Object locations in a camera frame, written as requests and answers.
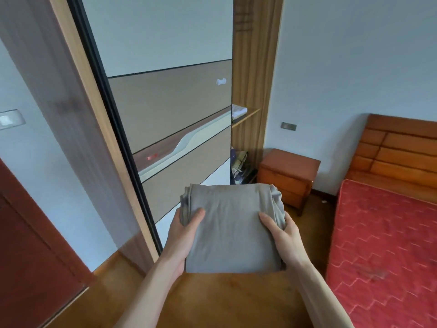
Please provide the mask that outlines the person's left hand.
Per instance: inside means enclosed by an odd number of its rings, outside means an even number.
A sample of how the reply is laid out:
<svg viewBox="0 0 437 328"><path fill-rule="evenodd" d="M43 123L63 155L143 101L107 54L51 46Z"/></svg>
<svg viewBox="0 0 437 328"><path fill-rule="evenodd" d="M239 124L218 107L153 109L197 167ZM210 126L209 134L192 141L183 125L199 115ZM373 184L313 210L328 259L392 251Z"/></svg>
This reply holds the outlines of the person's left hand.
<svg viewBox="0 0 437 328"><path fill-rule="evenodd" d="M173 282L179 278L184 271L185 260L193 246L196 234L189 233L186 231L186 226L181 224L180 210L181 209L178 208L175 212L170 224L167 242L161 255L166 262L169 262L169 266L173 272Z"/></svg>

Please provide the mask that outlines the person's right hand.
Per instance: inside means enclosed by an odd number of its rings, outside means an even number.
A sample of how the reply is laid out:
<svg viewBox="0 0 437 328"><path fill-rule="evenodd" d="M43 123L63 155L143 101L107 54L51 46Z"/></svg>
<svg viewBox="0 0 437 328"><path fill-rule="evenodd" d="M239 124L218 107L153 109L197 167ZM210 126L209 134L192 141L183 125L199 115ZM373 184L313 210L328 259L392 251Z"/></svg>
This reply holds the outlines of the person's right hand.
<svg viewBox="0 0 437 328"><path fill-rule="evenodd" d="M285 222L286 226L282 230L281 238L274 242L286 269L297 271L309 264L310 259L305 251L298 226L288 212L285 212Z"/></svg>

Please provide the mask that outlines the grey cloth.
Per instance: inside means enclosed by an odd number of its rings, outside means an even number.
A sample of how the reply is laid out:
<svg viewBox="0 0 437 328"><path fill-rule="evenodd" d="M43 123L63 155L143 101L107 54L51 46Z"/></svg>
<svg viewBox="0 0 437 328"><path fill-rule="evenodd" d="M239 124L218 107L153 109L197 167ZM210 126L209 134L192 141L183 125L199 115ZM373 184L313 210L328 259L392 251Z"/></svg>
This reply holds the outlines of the grey cloth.
<svg viewBox="0 0 437 328"><path fill-rule="evenodd" d="M270 184L185 187L180 222L187 226L198 209L205 217L185 259L187 273L270 273L285 268L259 213L285 228L281 192Z"/></svg>

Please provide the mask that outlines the person's right forearm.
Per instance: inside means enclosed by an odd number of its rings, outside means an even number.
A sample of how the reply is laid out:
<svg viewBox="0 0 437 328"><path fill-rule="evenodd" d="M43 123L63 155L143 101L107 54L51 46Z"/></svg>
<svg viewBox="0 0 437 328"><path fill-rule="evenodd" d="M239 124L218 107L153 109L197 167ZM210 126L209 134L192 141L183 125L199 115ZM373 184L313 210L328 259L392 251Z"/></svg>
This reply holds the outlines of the person's right forearm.
<svg viewBox="0 0 437 328"><path fill-rule="evenodd" d="M292 261L287 264L287 272L314 328L354 328L346 310L309 260Z"/></svg>

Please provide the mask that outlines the person's left forearm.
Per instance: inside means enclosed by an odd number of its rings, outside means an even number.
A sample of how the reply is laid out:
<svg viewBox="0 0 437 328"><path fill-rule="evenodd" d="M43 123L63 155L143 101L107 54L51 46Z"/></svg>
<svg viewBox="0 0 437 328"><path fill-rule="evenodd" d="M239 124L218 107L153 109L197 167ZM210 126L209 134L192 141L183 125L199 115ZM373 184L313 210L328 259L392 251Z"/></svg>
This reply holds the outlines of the person's left forearm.
<svg viewBox="0 0 437 328"><path fill-rule="evenodd" d="M183 267L184 259L161 257L114 328L156 328L167 295Z"/></svg>

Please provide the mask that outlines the orange wooden nightstand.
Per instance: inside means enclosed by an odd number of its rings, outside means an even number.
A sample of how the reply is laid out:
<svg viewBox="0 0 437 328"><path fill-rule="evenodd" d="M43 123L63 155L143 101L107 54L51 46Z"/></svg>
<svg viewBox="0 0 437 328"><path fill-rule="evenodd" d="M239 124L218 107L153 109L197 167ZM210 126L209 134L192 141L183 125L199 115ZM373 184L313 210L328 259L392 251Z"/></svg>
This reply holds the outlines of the orange wooden nightstand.
<svg viewBox="0 0 437 328"><path fill-rule="evenodd" d="M313 188L321 161L280 149L272 149L259 164L257 183L274 185L283 203L301 216Z"/></svg>

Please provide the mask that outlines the red patterned mattress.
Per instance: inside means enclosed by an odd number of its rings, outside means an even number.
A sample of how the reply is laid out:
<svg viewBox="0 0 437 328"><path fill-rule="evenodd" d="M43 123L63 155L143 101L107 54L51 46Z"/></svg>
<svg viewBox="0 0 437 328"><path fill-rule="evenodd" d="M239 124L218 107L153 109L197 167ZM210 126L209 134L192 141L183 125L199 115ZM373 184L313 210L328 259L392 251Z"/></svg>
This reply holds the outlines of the red patterned mattress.
<svg viewBox="0 0 437 328"><path fill-rule="evenodd" d="M437 328L437 205L343 181L325 280L355 328Z"/></svg>

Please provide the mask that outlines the sliding wardrobe door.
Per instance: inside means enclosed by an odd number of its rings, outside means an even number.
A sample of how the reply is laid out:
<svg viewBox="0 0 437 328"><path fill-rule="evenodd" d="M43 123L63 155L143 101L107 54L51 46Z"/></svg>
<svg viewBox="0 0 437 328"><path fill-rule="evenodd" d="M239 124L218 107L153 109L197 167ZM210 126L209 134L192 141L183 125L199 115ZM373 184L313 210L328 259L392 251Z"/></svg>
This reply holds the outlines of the sliding wardrobe door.
<svg viewBox="0 0 437 328"><path fill-rule="evenodd" d="M67 0L158 253L185 186L229 185L234 0Z"/></svg>

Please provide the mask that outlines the orange wooden headboard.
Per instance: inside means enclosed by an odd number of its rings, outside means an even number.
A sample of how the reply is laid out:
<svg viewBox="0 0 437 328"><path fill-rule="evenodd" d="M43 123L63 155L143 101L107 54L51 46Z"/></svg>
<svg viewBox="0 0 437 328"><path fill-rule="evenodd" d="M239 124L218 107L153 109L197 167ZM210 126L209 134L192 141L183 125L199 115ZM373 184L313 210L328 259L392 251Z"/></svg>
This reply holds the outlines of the orange wooden headboard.
<svg viewBox="0 0 437 328"><path fill-rule="evenodd" d="M369 114L345 180L437 205L437 121Z"/></svg>

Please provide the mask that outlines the wooden wardrobe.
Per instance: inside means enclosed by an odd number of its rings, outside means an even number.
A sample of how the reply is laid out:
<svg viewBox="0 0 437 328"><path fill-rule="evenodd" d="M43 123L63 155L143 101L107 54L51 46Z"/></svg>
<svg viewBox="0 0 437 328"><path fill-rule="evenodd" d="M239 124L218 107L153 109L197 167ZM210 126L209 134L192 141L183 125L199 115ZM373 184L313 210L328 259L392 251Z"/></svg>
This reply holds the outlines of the wooden wardrobe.
<svg viewBox="0 0 437 328"><path fill-rule="evenodd" d="M248 112L232 124L231 145L246 151L246 180L254 181L264 154L284 0L234 0L232 103Z"/></svg>

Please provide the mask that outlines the reddish brown room door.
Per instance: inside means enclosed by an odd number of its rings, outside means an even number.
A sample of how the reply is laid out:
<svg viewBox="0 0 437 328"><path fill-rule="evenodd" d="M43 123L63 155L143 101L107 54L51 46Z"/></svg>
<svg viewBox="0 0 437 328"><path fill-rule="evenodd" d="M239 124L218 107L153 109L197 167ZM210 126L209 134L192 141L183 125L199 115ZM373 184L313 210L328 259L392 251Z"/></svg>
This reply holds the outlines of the reddish brown room door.
<svg viewBox="0 0 437 328"><path fill-rule="evenodd" d="M41 328L94 280L0 159L0 328Z"/></svg>

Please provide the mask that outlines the white light switch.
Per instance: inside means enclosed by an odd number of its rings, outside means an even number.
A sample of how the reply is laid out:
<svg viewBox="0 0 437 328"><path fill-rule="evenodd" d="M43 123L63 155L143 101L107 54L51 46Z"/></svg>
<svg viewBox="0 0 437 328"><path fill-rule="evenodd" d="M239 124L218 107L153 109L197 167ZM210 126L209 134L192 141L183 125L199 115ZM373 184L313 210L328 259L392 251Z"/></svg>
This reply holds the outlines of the white light switch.
<svg viewBox="0 0 437 328"><path fill-rule="evenodd" d="M17 109L0 112L0 131L26 124L21 112Z"/></svg>

